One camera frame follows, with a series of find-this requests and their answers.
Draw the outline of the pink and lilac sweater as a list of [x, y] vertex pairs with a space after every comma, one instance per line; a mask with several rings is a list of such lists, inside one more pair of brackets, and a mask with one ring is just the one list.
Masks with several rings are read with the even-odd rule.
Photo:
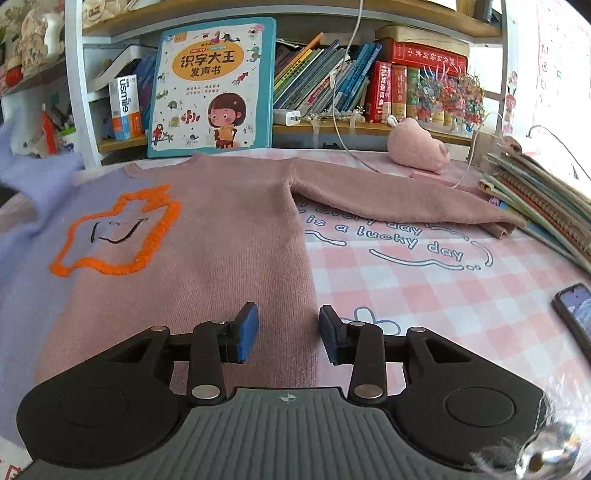
[[33, 218], [1, 230], [1, 434], [41, 383], [162, 324], [186, 333], [259, 306], [228, 386], [318, 384], [318, 304], [297, 196], [363, 219], [518, 225], [469, 193], [320, 161], [195, 155], [75, 184], [79, 158], [4, 162]]

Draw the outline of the black smartphone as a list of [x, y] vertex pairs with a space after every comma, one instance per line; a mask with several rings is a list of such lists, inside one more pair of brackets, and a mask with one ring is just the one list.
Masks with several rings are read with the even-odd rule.
[[583, 283], [556, 293], [552, 307], [566, 326], [588, 364], [591, 363], [591, 294]]

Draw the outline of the stack of notebooks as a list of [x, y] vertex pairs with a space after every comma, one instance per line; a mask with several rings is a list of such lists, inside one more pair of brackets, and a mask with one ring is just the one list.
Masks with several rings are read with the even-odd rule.
[[481, 162], [478, 187], [516, 213], [530, 236], [585, 271], [590, 270], [590, 199], [524, 154], [510, 138], [498, 140]]

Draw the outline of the pink plush toy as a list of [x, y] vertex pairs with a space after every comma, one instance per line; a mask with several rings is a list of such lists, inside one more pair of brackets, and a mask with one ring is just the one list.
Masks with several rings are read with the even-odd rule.
[[406, 118], [394, 126], [388, 136], [387, 149], [395, 163], [436, 174], [451, 162], [446, 145], [434, 139], [413, 118]]

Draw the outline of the white and orange usmile box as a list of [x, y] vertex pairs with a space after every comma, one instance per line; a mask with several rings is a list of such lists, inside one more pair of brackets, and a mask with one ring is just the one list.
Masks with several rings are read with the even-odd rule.
[[111, 120], [116, 141], [126, 141], [143, 134], [137, 77], [117, 77], [108, 85]]

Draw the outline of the colourful bead ornament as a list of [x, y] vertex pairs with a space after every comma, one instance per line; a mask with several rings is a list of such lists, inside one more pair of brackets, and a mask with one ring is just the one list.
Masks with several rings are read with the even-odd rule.
[[419, 71], [412, 90], [417, 119], [449, 127], [452, 133], [471, 134], [485, 119], [484, 89], [477, 76], [465, 69]]

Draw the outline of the teal children's character book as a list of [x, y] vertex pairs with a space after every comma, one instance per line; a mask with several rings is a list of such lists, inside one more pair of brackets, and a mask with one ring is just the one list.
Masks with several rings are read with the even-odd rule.
[[270, 147], [276, 20], [243, 17], [161, 34], [147, 156]]

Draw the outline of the red dictionary books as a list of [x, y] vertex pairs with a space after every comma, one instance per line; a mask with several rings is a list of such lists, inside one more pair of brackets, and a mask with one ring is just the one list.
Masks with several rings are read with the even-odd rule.
[[374, 42], [377, 57], [370, 67], [370, 85], [365, 100], [365, 117], [370, 123], [384, 123], [389, 114], [426, 119], [419, 114], [421, 100], [416, 93], [421, 74], [447, 74], [456, 79], [468, 69], [469, 46], [460, 43], [452, 50], [433, 45], [386, 37]]

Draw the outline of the white charger adapter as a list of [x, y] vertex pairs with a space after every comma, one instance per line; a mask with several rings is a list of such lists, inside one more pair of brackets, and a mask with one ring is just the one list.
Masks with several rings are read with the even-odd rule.
[[280, 126], [296, 126], [301, 123], [301, 111], [290, 109], [274, 109], [273, 124]]

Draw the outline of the row of leaning books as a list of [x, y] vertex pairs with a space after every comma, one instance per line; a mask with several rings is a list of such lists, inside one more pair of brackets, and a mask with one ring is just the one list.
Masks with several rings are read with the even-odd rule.
[[273, 108], [300, 110], [310, 118], [349, 114], [361, 107], [376, 57], [374, 42], [348, 46], [328, 34], [300, 49], [277, 52]]

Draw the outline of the white bookshelf frame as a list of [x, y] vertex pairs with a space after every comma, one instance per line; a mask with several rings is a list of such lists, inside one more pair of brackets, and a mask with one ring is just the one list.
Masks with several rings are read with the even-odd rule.
[[97, 145], [87, 90], [90, 68], [95, 65], [85, 51], [112, 48], [144, 35], [199, 22], [252, 16], [362, 17], [365, 20], [406, 24], [439, 32], [473, 44], [507, 43], [507, 6], [500, 3], [500, 21], [477, 18], [428, 1], [161, 1], [120, 14], [88, 28], [82, 23], [82, 3], [65, 3], [65, 61], [69, 95], [84, 165], [102, 166], [105, 154]]

